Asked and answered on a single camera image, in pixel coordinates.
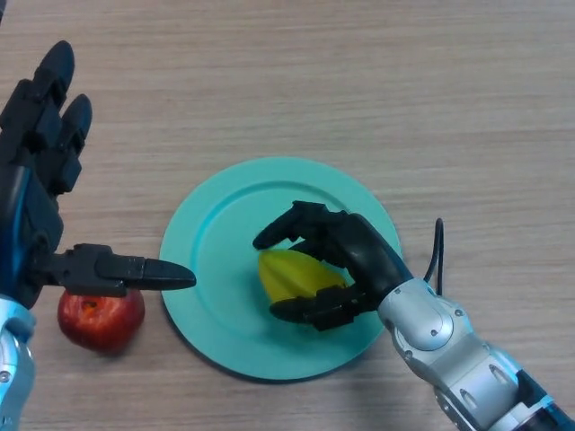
plate rim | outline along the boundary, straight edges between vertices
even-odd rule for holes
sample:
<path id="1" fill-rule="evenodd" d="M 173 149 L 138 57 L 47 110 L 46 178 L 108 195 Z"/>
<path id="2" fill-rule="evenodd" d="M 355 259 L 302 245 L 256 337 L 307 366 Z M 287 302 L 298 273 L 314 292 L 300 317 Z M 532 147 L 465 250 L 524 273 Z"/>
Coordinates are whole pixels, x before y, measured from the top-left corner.
<path id="1" fill-rule="evenodd" d="M 356 200 L 361 200 L 362 206 L 364 204 L 366 206 L 367 206 L 367 204 L 370 204 L 372 206 L 372 208 L 370 208 L 370 209 L 374 213 L 375 212 L 380 213 L 380 216 L 383 216 L 382 218 L 384 218 L 384 219 L 386 218 L 385 226 L 387 226 L 387 230 L 389 231 L 388 235 L 389 235 L 389 233 L 392 233 L 394 236 L 393 238 L 386 237 L 386 239 L 396 249 L 396 251 L 399 253 L 399 255 L 401 257 L 403 256 L 401 241 L 400 241 L 397 229 L 394 225 L 393 219 L 390 217 L 389 213 L 387 212 L 387 210 L 385 209 L 383 204 L 371 193 L 371 191 L 369 190 L 368 187 L 366 187 L 366 185 L 364 185 L 363 183 L 361 183 L 357 179 L 351 177 L 346 172 L 340 171 L 339 169 L 337 169 L 333 166 L 330 166 L 328 164 L 320 163 L 320 162 L 317 162 L 317 161 L 312 160 L 312 159 L 305 159 L 305 158 L 300 158 L 300 157 L 289 157 L 289 156 L 288 157 L 281 157 L 280 156 L 280 157 L 258 157 L 255 159 L 250 159 L 247 161 L 233 164 L 231 166 L 228 166 L 224 170 L 216 172 L 215 174 L 211 175 L 206 180 L 202 181 L 197 187 L 195 187 L 193 190 L 191 190 L 190 193 L 188 193 L 188 195 L 186 196 L 186 198 L 178 205 L 177 209 L 172 214 L 170 222 L 168 223 L 168 225 L 166 226 L 166 228 L 164 230 L 164 234 L 162 237 L 162 245 L 160 248 L 160 259 L 168 259 L 171 261 L 175 261 L 176 263 L 180 263 L 180 264 L 185 265 L 187 267 L 191 266 L 191 257 L 193 254 L 193 251 L 191 249 L 192 244 L 197 242 L 197 240 L 198 240 L 197 238 L 199 235 L 203 234 L 203 232 L 199 228 L 194 229 L 193 231 L 192 231 L 192 229 L 190 229 L 185 234 L 186 239 L 184 241 L 182 241 L 182 240 L 178 241 L 179 244 L 183 244 L 183 243 L 189 244 L 188 245 L 189 250 L 187 253 L 183 253 L 183 255 L 181 255 L 179 259 L 176 259 L 174 256 L 167 256 L 170 254 L 169 247 L 173 246 L 173 236 L 175 235 L 175 232 L 173 231 L 173 229 L 175 229 L 174 226 L 177 224 L 180 224 L 180 218 L 181 217 L 183 217 L 183 216 L 188 217 L 189 216 L 190 206 L 194 207 L 194 211 L 192 212 L 194 217 L 196 219 L 200 220 L 199 226 L 201 226 L 202 224 L 209 224 L 211 222 L 206 222 L 206 213 L 213 211 L 214 207 L 217 207 L 219 205 L 219 203 L 229 199 L 229 197 L 233 196 L 234 193 L 241 191 L 243 189 L 248 189 L 251 186 L 253 186 L 253 184 L 260 184 L 263 182 L 272 182 L 272 181 L 274 181 L 274 178 L 280 179 L 280 180 L 281 179 L 285 180 L 286 175 L 288 177 L 290 177 L 290 175 L 292 175 L 292 173 L 286 174 L 286 166 L 287 165 L 288 165 L 289 169 L 293 169 L 296 167 L 299 167 L 299 168 L 305 167 L 306 169 L 309 170 L 309 168 L 312 168 L 312 172 L 314 172 L 312 177 L 313 176 L 317 177 L 317 175 L 322 174 L 322 175 L 326 175 L 328 177 L 337 178 L 338 181 L 345 180 L 349 184 L 350 188 L 353 188 L 357 192 L 360 192 L 359 194 L 362 195 L 359 198 L 355 197 Z M 270 167 L 272 167 L 272 166 L 275 166 L 275 168 L 281 167 L 281 169 L 271 170 L 271 174 L 270 174 Z M 229 184 L 226 184 L 226 182 L 229 181 L 229 179 L 231 177 L 233 177 L 234 175 L 236 175 L 238 173 L 249 172 L 250 170 L 252 170 L 252 172 L 254 172 L 254 173 L 251 173 L 251 175 L 252 175 L 251 178 L 248 177 L 248 178 L 246 178 L 246 181 L 243 181 L 241 183 L 236 183 L 234 185 L 234 187 L 231 189 L 229 187 L 226 187 L 226 185 L 229 185 Z M 261 170 L 264 170 L 265 173 L 269 174 L 269 175 L 267 177 L 259 175 L 258 171 L 261 171 Z M 311 185 L 315 189 L 319 189 L 322 192 L 326 193 L 326 195 L 334 197 L 336 200 L 340 201 L 342 203 L 342 205 L 344 205 L 344 207 L 348 207 L 348 205 L 346 205 L 347 199 L 342 200 L 342 199 L 338 198 L 337 196 L 334 196 L 329 190 L 326 190 L 326 189 L 329 189 L 329 187 L 325 187 L 324 184 L 318 185 L 318 182 L 320 182 L 320 181 L 316 181 L 316 182 L 311 181 L 312 182 L 311 184 L 310 184 L 309 179 L 303 180 L 303 179 L 290 178 L 289 181 L 300 183 L 300 184 L 305 184 L 308 186 Z M 222 194 L 219 194 L 219 195 L 212 194 L 211 190 L 214 188 L 217 188 L 217 187 L 219 187 L 219 188 L 226 187 L 226 190 L 231 190 L 231 191 L 226 193 L 224 196 L 222 196 Z M 196 201 L 204 203 L 203 204 L 204 208 L 198 208 L 197 206 L 195 206 L 194 204 L 196 203 Z M 182 237 L 181 232 L 177 232 L 177 235 Z M 271 375 L 266 376 L 266 377 L 262 377 L 261 373 L 259 373 L 259 374 L 255 373 L 253 369 L 250 370 L 249 366 L 248 367 L 239 367 L 239 366 L 237 366 L 237 364 L 230 365 L 230 364 L 226 363 L 228 361 L 222 360 L 221 358 L 218 358 L 218 357 L 213 357 L 213 353 L 214 353 L 213 351 L 211 352 L 212 355 L 210 355 L 209 353 L 206 353 L 205 352 L 206 346 L 205 345 L 202 346 L 201 340 L 194 340 L 193 339 L 193 337 L 190 335 L 190 328 L 188 327 L 187 330 L 184 330 L 182 328 L 182 326 L 186 326 L 186 322 L 189 323 L 190 320 L 188 320 L 188 319 L 182 320 L 181 317 L 178 318 L 177 315 L 174 316 L 174 312 L 172 310 L 173 300 L 175 299 L 177 301 L 178 296 L 183 295 L 184 292 L 191 292 L 191 289 L 196 289 L 196 287 L 192 287 L 190 289 L 184 289 L 182 291 L 163 291 L 162 292 L 164 310 L 167 314 L 167 317 L 171 321 L 172 328 L 178 333 L 178 335 L 182 339 L 187 341 L 187 344 L 189 345 L 189 347 L 191 347 L 191 349 L 196 354 L 199 354 L 200 357 L 203 357 L 203 359 L 207 359 L 210 363 L 212 363 L 215 367 L 221 369 L 222 371 L 227 371 L 228 373 L 232 373 L 234 375 L 248 378 L 248 379 L 257 379 L 257 380 L 275 381 L 275 382 L 277 382 L 277 381 L 292 382 L 292 381 L 297 381 L 297 380 L 308 380 L 310 378 L 315 378 L 315 377 L 319 377 L 321 375 L 328 374 L 332 371 L 340 369 L 342 366 L 345 366 L 346 364 L 353 361 L 358 356 L 361 356 L 366 350 L 368 350 L 374 344 L 374 342 L 376 342 L 377 339 L 379 339 L 379 337 L 385 331 L 385 328 L 383 327 L 383 325 L 381 325 L 380 329 L 374 333 L 373 337 L 370 337 L 370 340 L 366 341 L 366 344 L 363 348 L 355 349 L 353 354 L 349 355 L 348 360 L 342 361 L 338 365 L 332 364 L 330 366 L 325 367 L 322 370 L 318 369 L 316 372 L 306 373 L 305 375 L 298 374 L 298 375 L 294 375 L 293 377 L 289 377 L 289 378 L 287 378 L 287 377 L 272 377 Z M 217 320 L 217 316 L 213 316 L 213 314 L 208 313 L 205 309 L 204 309 L 204 311 L 206 312 L 208 319 L 211 316 L 211 320 Z"/>

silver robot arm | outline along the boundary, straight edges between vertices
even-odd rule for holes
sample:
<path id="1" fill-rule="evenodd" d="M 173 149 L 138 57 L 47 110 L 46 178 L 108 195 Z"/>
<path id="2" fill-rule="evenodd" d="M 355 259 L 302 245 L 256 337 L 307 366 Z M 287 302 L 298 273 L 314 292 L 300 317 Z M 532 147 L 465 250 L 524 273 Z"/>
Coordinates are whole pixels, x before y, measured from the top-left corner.
<path id="1" fill-rule="evenodd" d="M 0 431 L 19 429 L 34 385 L 36 365 L 28 343 L 35 325 L 30 310 L 0 296 Z"/>
<path id="2" fill-rule="evenodd" d="M 481 339 L 464 308 L 420 278 L 397 286 L 377 308 L 405 364 L 433 388 L 462 431 L 575 430 L 507 352 Z"/>
<path id="3" fill-rule="evenodd" d="M 285 240 L 291 249 L 345 268 L 346 288 L 270 306 L 279 319 L 329 330 L 377 312 L 407 366 L 434 389 L 440 408 L 464 431 L 575 431 L 575 422 L 508 353 L 481 339 L 464 308 L 441 288 L 443 222 L 436 222 L 433 258 L 415 277 L 394 248 L 359 214 L 293 202 L 253 240 L 265 250 Z M 438 261 L 438 290 L 427 280 Z"/>

yellow fruit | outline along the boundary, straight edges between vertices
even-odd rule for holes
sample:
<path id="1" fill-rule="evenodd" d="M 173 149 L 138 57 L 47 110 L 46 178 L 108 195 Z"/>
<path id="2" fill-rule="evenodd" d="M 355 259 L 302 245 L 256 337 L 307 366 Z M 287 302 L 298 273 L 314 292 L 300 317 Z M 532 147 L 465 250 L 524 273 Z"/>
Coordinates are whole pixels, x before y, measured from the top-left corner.
<path id="1" fill-rule="evenodd" d="M 297 296 L 314 297 L 329 286 L 347 287 L 345 278 L 307 254 L 293 250 L 266 250 L 258 260 L 260 280 L 273 302 Z"/>

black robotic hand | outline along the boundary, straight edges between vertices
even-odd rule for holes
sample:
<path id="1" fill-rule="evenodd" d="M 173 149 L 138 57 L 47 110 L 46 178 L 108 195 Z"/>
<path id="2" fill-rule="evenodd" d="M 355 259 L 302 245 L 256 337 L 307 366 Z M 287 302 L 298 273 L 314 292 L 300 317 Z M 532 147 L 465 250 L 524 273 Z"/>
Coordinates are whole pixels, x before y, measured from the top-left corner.
<path id="1" fill-rule="evenodd" d="M 0 295 L 31 308 L 44 285 L 76 295 L 123 296 L 128 288 L 194 286 L 187 268 L 158 259 L 119 256 L 100 244 L 56 254 L 64 224 L 58 197 L 71 192 L 92 123 L 92 104 L 76 97 L 60 117 L 75 59 L 65 41 L 23 79 L 0 114 Z"/>
<path id="2" fill-rule="evenodd" d="M 440 219 L 436 227 L 434 259 L 427 279 L 433 272 L 438 246 L 442 250 Z M 326 287 L 314 298 L 296 297 L 273 303 L 270 311 L 281 320 L 308 323 L 318 330 L 336 328 L 351 323 L 363 312 L 376 310 L 390 292 L 413 278 L 402 258 L 362 215 L 331 212 L 323 204 L 294 202 L 257 235 L 253 246 L 264 250 L 284 240 L 299 239 L 303 240 L 291 250 L 345 268 L 354 284 Z"/>

table surface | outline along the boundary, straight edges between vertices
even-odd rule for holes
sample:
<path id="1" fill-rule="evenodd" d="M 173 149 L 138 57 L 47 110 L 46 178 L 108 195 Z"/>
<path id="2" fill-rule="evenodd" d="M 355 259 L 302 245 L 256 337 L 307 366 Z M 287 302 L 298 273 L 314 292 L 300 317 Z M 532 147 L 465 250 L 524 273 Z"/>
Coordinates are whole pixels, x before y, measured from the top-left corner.
<path id="1" fill-rule="evenodd" d="M 58 40 L 94 121 L 61 200 L 62 250 L 158 255 L 174 209 L 233 163 L 296 155 L 364 182 L 427 268 L 446 223 L 446 295 L 575 416 L 572 0 L 28 0 L 0 29 L 0 100 Z M 101 359 L 34 308 L 22 429 L 451 430 L 384 335 L 310 383 L 257 385 L 196 358 L 146 295 L 129 352 Z"/>

